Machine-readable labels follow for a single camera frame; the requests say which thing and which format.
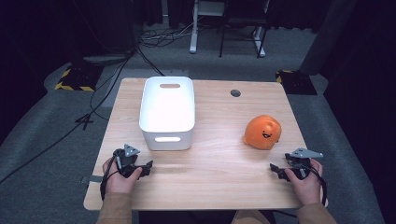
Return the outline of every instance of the gray floor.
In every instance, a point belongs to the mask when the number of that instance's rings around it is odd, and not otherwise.
[[[161,70],[188,71],[192,79],[275,81],[279,69],[298,69],[315,35],[310,31],[271,30],[264,47],[266,57],[257,59],[252,43],[225,43],[219,58],[216,29],[199,33],[196,54],[189,53],[190,36],[162,48],[141,49]],[[105,68],[94,95],[88,91],[56,91],[66,66],[49,74],[48,94],[21,119],[0,149],[0,177],[29,161],[37,153],[70,132],[75,120],[91,112],[107,92],[117,66]],[[135,55],[123,72],[151,69]],[[288,95],[308,148],[322,152],[324,177],[329,184],[329,211],[339,223],[384,223],[372,184],[337,123],[322,93],[327,81],[312,77],[317,96]],[[97,113],[109,118],[111,107]],[[86,186],[79,183],[92,173],[107,120],[92,116],[85,131],[77,127],[63,141],[27,164],[0,185],[0,223],[94,223],[97,211],[83,207]],[[296,223],[276,215],[278,223]]]

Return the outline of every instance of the handle cutout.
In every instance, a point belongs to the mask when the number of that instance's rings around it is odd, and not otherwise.
[[[180,142],[179,137],[156,137],[154,138],[156,142]]]
[[[160,87],[164,89],[177,89],[180,88],[180,84],[161,84]]]

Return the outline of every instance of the white bin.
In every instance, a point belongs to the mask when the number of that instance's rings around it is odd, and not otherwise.
[[[151,77],[146,81],[139,126],[151,150],[191,146],[195,124],[192,81],[188,77]]]

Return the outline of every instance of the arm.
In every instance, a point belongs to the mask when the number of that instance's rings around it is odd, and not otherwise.
[[[312,167],[320,175],[323,173],[322,165],[311,159]],[[300,180],[290,169],[285,169],[286,175],[294,186],[297,198],[303,205],[297,211],[297,218],[300,223],[336,223],[332,215],[320,203],[320,182],[314,174],[309,174],[304,180]]]
[[[108,165],[110,167],[110,174],[113,174],[106,185],[106,195],[102,204],[102,209],[97,220],[97,224],[110,223],[128,223],[132,222],[132,191],[134,190],[134,183],[142,173],[142,168],[137,168],[131,176],[124,178],[117,172],[116,163],[110,163],[110,159],[103,164],[103,171],[105,172]]]

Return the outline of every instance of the orange plush toy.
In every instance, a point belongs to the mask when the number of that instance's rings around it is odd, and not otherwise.
[[[261,115],[247,125],[244,143],[258,149],[270,150],[280,138],[282,128],[279,122],[271,116]]]

